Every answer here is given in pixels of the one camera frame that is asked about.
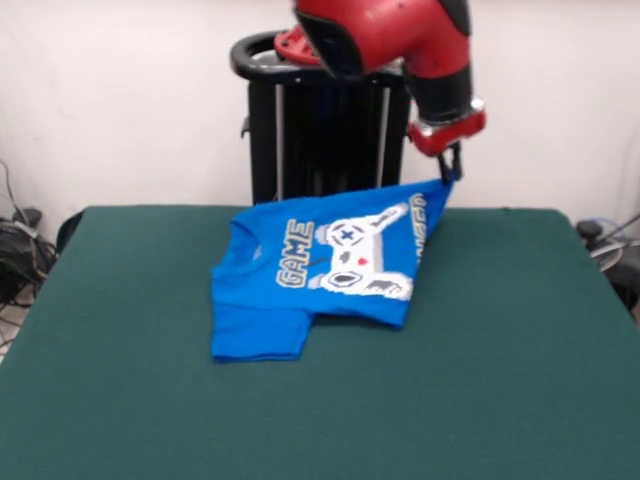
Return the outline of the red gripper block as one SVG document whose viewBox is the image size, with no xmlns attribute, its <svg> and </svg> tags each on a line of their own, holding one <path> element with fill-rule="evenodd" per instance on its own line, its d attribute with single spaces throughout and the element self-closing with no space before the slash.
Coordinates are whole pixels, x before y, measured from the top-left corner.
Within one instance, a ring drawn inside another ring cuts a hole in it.
<svg viewBox="0 0 640 480">
<path fill-rule="evenodd" d="M 472 111 L 468 115 L 453 122 L 443 124 L 427 124 L 414 121 L 408 126 L 410 141 L 418 151 L 428 157 L 436 157 L 442 181 L 451 181 L 463 176 L 461 143 L 459 141 L 480 133 L 486 125 L 484 109 Z M 444 151 L 451 146 L 451 168 L 447 164 Z"/>
</svg>

